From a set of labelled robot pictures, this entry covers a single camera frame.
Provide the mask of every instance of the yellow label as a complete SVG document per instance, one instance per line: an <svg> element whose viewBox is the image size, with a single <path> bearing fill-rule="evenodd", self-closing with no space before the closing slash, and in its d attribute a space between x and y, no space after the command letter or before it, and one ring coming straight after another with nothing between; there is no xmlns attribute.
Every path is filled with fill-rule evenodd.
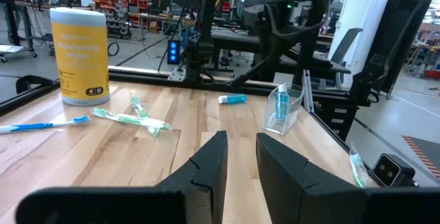
<svg viewBox="0 0 440 224"><path fill-rule="evenodd" d="M61 91L90 100L109 94L107 29L52 22Z"/></svg>

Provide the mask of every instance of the hazard stripe tape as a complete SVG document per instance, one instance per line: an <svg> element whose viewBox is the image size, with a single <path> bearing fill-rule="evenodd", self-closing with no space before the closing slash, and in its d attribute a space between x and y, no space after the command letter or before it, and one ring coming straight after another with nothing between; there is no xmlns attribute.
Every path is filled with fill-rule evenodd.
<svg viewBox="0 0 440 224"><path fill-rule="evenodd" d="M418 145L413 142L411 137L402 135L405 142L410 146L412 151L420 158L420 160L425 164L425 166L431 171L431 173L440 180L440 170L431 162L431 160L420 150Z"/></svg>

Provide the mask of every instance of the wooden table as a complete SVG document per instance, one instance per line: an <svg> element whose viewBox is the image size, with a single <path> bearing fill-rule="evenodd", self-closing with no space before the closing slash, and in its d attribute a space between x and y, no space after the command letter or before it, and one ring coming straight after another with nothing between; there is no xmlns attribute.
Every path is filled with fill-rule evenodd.
<svg viewBox="0 0 440 224"><path fill-rule="evenodd" d="M144 40L144 19L146 20L156 20L156 21L161 21L161 29L162 29L162 33L164 33L164 22L167 23L179 23L179 18L175 18L175 17L168 17L168 16L160 16L160 15L152 15L152 14L135 14L135 13L129 13L129 16L133 16L133 17L138 17L140 19L140 34L141 34L141 39ZM179 34L178 34L178 38L181 39L182 37L182 26L178 25L178 29L179 29Z"/></svg>
<svg viewBox="0 0 440 224"><path fill-rule="evenodd" d="M176 171L218 130L228 132L224 223L270 223L256 164L255 138L265 132L310 161L355 184L349 155L304 109L285 136L263 129L266 97L220 105L225 93L110 82L99 105L134 114L130 93L148 113L173 125L154 140L146 129L92 117L68 126L0 136L0 223L13 223L17 203L50 186L154 186ZM63 104L59 90L0 117L0 125L55 122L90 115L91 107Z"/></svg>

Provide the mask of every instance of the toothbrush handle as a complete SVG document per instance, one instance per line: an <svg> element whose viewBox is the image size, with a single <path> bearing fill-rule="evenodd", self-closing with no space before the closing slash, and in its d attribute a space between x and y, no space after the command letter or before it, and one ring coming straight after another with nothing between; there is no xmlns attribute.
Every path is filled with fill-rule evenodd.
<svg viewBox="0 0 440 224"><path fill-rule="evenodd" d="M0 134L51 128L53 126L54 124L48 124L48 123L0 126Z"/></svg>

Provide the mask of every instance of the disinfecting wipes container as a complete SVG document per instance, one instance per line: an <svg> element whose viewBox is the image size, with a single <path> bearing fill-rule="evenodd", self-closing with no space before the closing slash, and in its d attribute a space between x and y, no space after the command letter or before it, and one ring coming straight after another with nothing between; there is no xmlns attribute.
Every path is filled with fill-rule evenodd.
<svg viewBox="0 0 440 224"><path fill-rule="evenodd" d="M110 95L105 14L51 8L50 21L63 101L77 106L106 102Z"/></svg>

